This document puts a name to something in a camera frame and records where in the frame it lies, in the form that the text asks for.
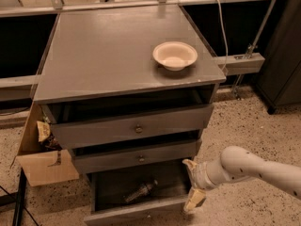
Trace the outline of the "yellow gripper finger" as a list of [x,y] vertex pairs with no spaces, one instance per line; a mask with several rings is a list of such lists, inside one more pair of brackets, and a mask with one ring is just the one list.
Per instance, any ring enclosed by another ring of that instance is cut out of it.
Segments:
[[188,193],[188,198],[184,204],[183,211],[189,212],[197,207],[206,197],[206,192],[199,188],[191,187]]
[[191,175],[196,174],[197,168],[198,168],[198,163],[196,163],[195,161],[192,161],[190,159],[184,159],[182,162],[186,166],[189,174],[191,174]]

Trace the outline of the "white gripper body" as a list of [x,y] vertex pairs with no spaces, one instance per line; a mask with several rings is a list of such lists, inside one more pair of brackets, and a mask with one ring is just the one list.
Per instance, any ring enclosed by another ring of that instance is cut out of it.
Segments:
[[207,174],[207,165],[205,163],[196,163],[192,169],[192,185],[202,190],[212,190],[216,185],[209,179]]

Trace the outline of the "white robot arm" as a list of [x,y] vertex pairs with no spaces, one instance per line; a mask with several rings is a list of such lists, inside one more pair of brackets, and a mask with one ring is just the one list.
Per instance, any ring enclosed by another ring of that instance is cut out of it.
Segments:
[[264,160],[250,151],[229,146],[212,161],[182,161],[187,168],[191,188],[183,210],[192,211],[206,197],[206,192],[222,184],[258,178],[265,183],[301,199],[301,168]]

